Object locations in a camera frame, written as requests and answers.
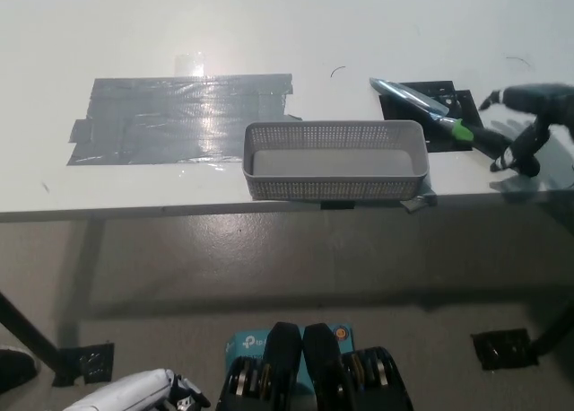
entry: gray basket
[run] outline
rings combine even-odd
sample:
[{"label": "gray basket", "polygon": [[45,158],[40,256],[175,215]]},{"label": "gray basket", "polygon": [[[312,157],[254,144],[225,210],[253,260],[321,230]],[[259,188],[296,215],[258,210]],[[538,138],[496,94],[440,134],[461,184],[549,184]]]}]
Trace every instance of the gray basket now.
[{"label": "gray basket", "polygon": [[262,200],[409,200],[429,171],[414,121],[256,122],[243,172]]}]

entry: black table leg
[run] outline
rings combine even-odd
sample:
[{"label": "black table leg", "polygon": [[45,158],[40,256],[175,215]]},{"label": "black table leg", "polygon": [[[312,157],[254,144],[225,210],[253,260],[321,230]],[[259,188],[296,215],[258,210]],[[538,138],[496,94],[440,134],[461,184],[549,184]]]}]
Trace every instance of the black table leg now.
[{"label": "black table leg", "polygon": [[82,375],[80,368],[68,362],[26,317],[0,293],[0,323],[30,349],[60,379],[70,384]]},{"label": "black table leg", "polygon": [[536,356],[550,353],[572,330],[574,330],[574,301],[568,302],[560,317],[538,339],[532,342],[530,352]]}]

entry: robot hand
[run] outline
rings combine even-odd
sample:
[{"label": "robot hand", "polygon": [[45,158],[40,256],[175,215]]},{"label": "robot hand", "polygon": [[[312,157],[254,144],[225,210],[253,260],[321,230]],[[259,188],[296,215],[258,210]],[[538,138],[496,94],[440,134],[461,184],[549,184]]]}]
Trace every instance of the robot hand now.
[{"label": "robot hand", "polygon": [[169,369],[140,372],[112,382],[74,403],[64,411],[165,410],[199,411],[211,404],[191,381]]},{"label": "robot hand", "polygon": [[550,138],[548,127],[551,124],[566,126],[574,140],[574,86],[560,83],[511,86],[493,91],[479,110],[486,110],[496,103],[536,115],[536,120],[494,161],[491,171],[515,167],[537,153]]}]

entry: white table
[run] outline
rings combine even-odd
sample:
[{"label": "white table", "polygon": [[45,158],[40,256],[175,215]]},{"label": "white table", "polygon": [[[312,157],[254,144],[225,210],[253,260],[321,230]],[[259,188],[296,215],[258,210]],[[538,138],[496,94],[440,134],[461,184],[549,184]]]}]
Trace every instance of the white table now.
[{"label": "white table", "polygon": [[[182,54],[202,52],[205,74],[293,74],[286,112],[304,119],[381,119],[370,76],[452,80],[477,102],[511,84],[574,83],[570,0],[0,3],[2,221],[318,209],[251,200],[239,163],[66,167],[95,78],[172,76]],[[530,119],[502,107],[482,118]],[[553,133],[538,179],[492,174],[478,152],[433,153],[428,183],[439,203],[570,193],[574,145]]]}]

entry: gray floor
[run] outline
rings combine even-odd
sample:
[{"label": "gray floor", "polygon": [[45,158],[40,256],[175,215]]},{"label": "gray floor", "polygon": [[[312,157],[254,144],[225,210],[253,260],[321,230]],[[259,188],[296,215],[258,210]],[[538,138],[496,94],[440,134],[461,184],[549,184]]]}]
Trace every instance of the gray floor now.
[{"label": "gray floor", "polygon": [[[235,331],[325,321],[387,347],[416,410],[571,410],[574,341],[483,372],[469,335],[540,333],[574,294],[573,242],[535,206],[2,224],[0,286],[59,345],[114,342],[115,378],[169,367],[211,400]],[[51,378],[0,409],[56,411],[95,389]]]}]

